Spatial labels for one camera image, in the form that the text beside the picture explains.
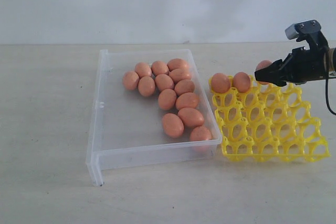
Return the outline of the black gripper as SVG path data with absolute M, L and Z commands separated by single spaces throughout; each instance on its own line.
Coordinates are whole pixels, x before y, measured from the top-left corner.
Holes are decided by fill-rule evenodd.
M 255 79 L 285 86 L 286 82 L 304 84 L 309 81 L 324 80 L 326 76 L 335 78 L 335 48 L 306 50 L 296 48 L 284 61 L 276 60 L 264 69 L 255 71 Z

